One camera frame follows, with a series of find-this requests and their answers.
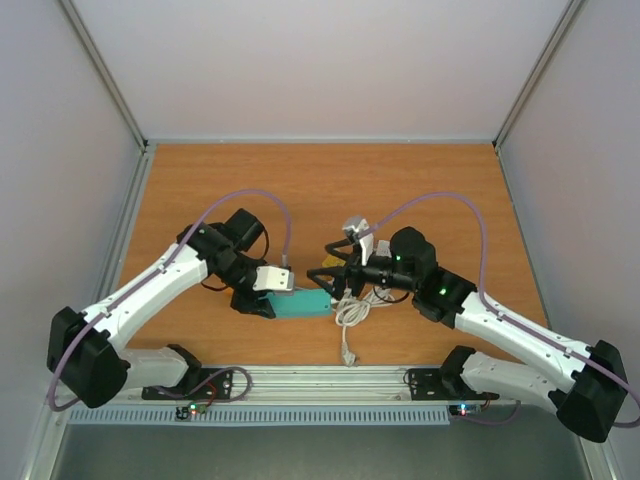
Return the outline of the teal power strip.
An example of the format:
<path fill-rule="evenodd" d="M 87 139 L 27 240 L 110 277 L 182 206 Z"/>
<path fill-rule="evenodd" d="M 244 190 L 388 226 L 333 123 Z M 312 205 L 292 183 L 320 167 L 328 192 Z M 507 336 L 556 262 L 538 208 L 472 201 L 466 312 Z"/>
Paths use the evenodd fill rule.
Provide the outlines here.
<path fill-rule="evenodd" d="M 302 289 L 292 293 L 269 293 L 276 319 L 312 318 L 332 313 L 331 296 L 323 289 Z"/>

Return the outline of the yellow plug adapter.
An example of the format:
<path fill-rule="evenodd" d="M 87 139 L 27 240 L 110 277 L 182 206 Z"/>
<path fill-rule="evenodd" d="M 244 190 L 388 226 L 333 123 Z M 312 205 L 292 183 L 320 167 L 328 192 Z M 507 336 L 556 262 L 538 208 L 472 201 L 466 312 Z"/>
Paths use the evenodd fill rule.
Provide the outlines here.
<path fill-rule="evenodd" d="M 321 266 L 323 268 L 342 267 L 345 265 L 345 261 L 333 255 L 328 255 L 323 261 Z"/>

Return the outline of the white cube socket adapter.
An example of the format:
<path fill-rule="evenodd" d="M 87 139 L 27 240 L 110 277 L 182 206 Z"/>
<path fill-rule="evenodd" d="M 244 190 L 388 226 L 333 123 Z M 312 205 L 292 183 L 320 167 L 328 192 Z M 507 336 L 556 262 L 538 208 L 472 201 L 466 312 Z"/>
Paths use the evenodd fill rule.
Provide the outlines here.
<path fill-rule="evenodd" d="M 390 242 L 388 240 L 379 240 L 376 244 L 375 254 L 381 257 L 392 257 Z"/>

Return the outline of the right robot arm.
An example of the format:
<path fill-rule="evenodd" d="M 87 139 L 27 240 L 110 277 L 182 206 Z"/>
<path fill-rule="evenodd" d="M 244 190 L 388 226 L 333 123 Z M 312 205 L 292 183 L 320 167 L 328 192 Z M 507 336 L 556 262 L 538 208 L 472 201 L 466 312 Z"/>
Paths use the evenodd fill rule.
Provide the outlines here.
<path fill-rule="evenodd" d="M 343 260 L 337 267 L 310 269 L 307 276 L 331 297 L 358 294 L 364 286 L 406 292 L 426 319 L 481 338 L 513 356 L 493 359 L 471 347 L 457 347 L 442 364 L 444 390 L 491 393 L 535 405 L 579 437 L 604 442 L 620 424 L 627 397 L 619 350 L 565 337 L 505 308 L 471 281 L 439 266 L 436 249 L 413 227 L 394 233 L 386 255 L 350 233 L 326 245 Z"/>

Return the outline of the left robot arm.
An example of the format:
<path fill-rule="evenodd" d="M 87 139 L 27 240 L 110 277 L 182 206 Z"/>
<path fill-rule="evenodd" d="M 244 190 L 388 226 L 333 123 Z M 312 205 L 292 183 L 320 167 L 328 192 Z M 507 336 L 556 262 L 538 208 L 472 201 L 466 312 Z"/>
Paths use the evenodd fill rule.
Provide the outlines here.
<path fill-rule="evenodd" d="M 266 232 L 244 209 L 224 223 L 187 227 L 146 270 L 107 298 L 52 319 L 47 367 L 89 408 L 107 404 L 120 392 L 152 387 L 164 397 L 189 398 L 205 385 L 201 363 L 185 348 L 131 350 L 128 343 L 175 298 L 211 276 L 232 292 L 231 307 L 267 319 L 276 316 L 271 292 L 290 292 L 288 268 L 251 258 L 247 251 Z"/>

